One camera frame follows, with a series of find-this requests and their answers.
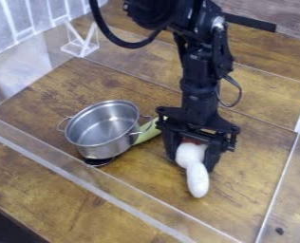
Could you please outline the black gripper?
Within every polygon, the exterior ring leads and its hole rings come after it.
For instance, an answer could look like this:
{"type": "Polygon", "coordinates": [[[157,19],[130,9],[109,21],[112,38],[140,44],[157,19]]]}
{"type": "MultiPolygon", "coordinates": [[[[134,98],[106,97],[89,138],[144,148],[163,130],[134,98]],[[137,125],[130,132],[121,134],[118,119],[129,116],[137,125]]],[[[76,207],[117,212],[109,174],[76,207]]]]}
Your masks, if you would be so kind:
{"type": "Polygon", "coordinates": [[[208,144],[204,165],[211,173],[220,161],[223,151],[235,151],[240,127],[219,114],[205,121],[192,120],[181,107],[160,106],[157,128],[163,131],[164,148],[168,158],[175,161],[183,138],[195,139],[208,144]]]}

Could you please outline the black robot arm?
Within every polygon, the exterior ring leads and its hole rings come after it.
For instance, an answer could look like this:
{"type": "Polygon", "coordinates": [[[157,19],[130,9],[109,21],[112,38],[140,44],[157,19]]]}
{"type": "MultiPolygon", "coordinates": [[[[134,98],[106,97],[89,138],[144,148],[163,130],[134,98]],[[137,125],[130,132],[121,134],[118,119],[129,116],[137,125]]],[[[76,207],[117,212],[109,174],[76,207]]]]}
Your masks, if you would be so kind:
{"type": "Polygon", "coordinates": [[[124,9],[144,28],[169,29],[177,43],[184,68],[183,105],[157,108],[167,155],[177,158],[183,139],[208,146],[201,159],[212,170],[227,151],[237,144],[240,127],[224,120],[217,111],[223,105],[220,84],[231,80],[235,57],[228,44],[228,24],[273,32],[273,23],[233,15],[213,0],[125,0],[124,9]]]}

